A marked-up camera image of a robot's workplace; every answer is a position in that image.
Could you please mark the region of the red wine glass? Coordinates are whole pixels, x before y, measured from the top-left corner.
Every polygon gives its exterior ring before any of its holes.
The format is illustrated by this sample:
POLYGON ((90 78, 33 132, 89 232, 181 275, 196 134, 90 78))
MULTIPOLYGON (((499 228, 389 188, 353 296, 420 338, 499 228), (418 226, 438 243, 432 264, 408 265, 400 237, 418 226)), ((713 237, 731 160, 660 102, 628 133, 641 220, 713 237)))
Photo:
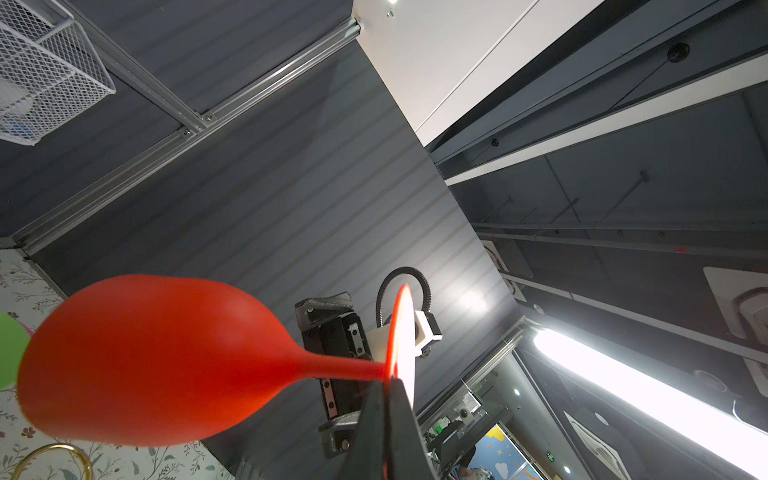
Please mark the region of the red wine glass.
POLYGON ((396 297, 384 363, 300 347, 276 316, 230 285, 124 275, 64 300, 23 355, 24 416, 52 437, 172 446, 227 430, 290 385, 338 372, 414 390, 414 307, 396 297))

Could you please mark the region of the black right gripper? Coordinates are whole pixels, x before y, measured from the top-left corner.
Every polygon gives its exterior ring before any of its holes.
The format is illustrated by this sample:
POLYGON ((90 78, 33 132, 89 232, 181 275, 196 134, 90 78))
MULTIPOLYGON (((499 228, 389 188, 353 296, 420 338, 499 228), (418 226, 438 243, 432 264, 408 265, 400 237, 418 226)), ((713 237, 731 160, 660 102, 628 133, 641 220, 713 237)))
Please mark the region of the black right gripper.
MULTIPOLYGON (((295 305, 295 316, 307 351, 336 360, 372 359, 349 293, 304 299, 295 305)), ((324 456, 333 459, 352 446, 369 382, 333 371, 320 376, 319 384, 327 421, 318 427, 318 433, 324 456)))

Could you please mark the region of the green wine glass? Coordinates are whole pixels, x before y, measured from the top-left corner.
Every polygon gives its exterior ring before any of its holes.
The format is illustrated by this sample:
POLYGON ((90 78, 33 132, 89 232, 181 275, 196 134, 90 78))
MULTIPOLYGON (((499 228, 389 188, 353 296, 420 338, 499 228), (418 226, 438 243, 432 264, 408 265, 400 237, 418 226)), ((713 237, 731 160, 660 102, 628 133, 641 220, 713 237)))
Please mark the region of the green wine glass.
POLYGON ((1 313, 1 389, 6 389, 16 383, 20 364, 30 339, 31 332, 27 327, 10 315, 1 313))

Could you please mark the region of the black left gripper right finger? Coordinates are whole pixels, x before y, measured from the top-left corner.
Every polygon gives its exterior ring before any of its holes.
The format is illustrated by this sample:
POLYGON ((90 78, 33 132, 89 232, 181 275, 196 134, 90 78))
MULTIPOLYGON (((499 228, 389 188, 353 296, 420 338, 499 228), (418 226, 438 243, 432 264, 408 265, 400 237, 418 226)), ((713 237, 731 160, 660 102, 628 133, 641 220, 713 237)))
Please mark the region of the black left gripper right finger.
POLYGON ((405 385, 396 378, 388 387, 388 478, 436 479, 405 385))

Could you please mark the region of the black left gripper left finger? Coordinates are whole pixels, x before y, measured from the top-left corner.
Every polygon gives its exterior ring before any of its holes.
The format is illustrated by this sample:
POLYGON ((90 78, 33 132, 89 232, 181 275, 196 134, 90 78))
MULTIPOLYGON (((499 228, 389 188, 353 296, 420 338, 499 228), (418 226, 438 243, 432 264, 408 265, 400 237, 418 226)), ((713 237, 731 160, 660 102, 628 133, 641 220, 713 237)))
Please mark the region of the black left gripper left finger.
POLYGON ((352 447, 338 475, 339 480, 385 478, 384 385, 373 381, 368 389, 352 447))

